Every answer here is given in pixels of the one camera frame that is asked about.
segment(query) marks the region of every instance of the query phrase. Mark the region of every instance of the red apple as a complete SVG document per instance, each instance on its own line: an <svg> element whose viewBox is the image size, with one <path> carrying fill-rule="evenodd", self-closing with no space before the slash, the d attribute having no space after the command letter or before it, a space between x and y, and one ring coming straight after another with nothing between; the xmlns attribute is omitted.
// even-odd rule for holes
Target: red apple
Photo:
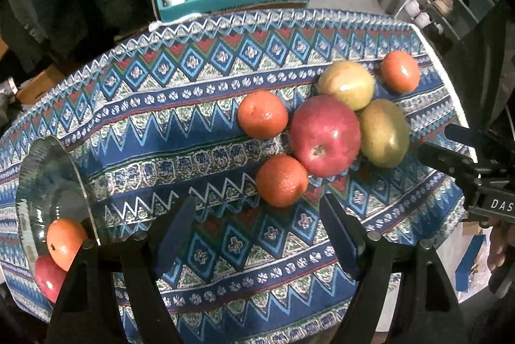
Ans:
<svg viewBox="0 0 515 344"><path fill-rule="evenodd" d="M293 116L290 136L295 157L316 177L340 174L360 151L360 122L343 102L328 95L302 103Z"/></svg>
<svg viewBox="0 0 515 344"><path fill-rule="evenodd" d="M34 280L42 293L53 303L63 285L66 271L59 267L50 254L39 256L35 261Z"/></svg>

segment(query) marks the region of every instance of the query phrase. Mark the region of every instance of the table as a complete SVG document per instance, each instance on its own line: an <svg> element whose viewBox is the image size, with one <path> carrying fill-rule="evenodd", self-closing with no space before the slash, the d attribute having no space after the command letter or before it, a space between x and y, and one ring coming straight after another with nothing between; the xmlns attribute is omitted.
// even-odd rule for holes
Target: table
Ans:
<svg viewBox="0 0 515 344"><path fill-rule="evenodd" d="M418 61L421 82L388 92L378 66L390 50ZM395 101L412 147L395 169L359 158L348 172L311 178L288 209L260 202L252 176L267 156L289 151L286 135L242 136L235 111L245 93L272 90L292 110L333 60L362 63L375 97ZM61 139L87 181L97 224L110 238L146 229L175 197L192 194L197 221L177 263L158 281L185 342L292 342L338 324L354 293L318 216L333 192L347 211L389 240L439 246L463 214L452 179L422 166L419 142L473 155L448 141L466 125L449 78L421 33L385 15L338 10L263 10L199 19L127 40L45 95L0 141L0 261L17 303L48 320L51 306L30 274L14 207L17 172L38 136ZM123 279L120 315L138 342Z"/></svg>

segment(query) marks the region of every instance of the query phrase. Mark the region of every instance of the human hand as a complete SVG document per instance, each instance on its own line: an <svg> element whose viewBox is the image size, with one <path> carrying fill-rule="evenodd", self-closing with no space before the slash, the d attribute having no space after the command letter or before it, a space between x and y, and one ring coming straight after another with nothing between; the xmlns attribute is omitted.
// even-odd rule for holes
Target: human hand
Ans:
<svg viewBox="0 0 515 344"><path fill-rule="evenodd" d="M506 246L515 246L515 225L511 225L508 231L505 231L499 218L491 217L488 222L493 229L490 233L490 254L487 265L490 271L494 271L504 264Z"/></svg>

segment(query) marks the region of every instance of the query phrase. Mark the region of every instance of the apple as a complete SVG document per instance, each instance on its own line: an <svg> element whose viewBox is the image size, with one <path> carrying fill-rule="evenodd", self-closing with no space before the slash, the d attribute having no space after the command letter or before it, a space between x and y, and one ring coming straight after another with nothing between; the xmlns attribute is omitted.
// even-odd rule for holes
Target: apple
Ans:
<svg viewBox="0 0 515 344"><path fill-rule="evenodd" d="M374 96L374 87L374 77L364 65L337 60L320 76L317 92L329 94L356 111L370 103Z"/></svg>
<svg viewBox="0 0 515 344"><path fill-rule="evenodd" d="M409 149L410 126L404 111L386 99L377 99L360 113L361 152L377 167L397 167Z"/></svg>
<svg viewBox="0 0 515 344"><path fill-rule="evenodd" d="M348 169L360 151L360 122L334 97L311 97L295 111L290 137L295 157L309 173L333 177Z"/></svg>
<svg viewBox="0 0 515 344"><path fill-rule="evenodd" d="M34 280L41 292L53 303L61 291L66 271L59 267L50 254L39 256L35 261Z"/></svg>

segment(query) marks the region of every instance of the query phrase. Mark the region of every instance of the cardboard box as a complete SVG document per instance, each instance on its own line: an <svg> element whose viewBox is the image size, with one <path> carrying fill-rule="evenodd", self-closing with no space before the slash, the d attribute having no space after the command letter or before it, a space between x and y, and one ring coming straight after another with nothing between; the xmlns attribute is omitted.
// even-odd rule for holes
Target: cardboard box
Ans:
<svg viewBox="0 0 515 344"><path fill-rule="evenodd" d="M35 76L30 82L18 90L16 99L23 105L35 105L35 103L64 80L64 75L55 65L50 65L46 70Z"/></svg>
<svg viewBox="0 0 515 344"><path fill-rule="evenodd" d="M462 236L479 235L481 233L481 227L479 222L462 222L463 231Z"/></svg>

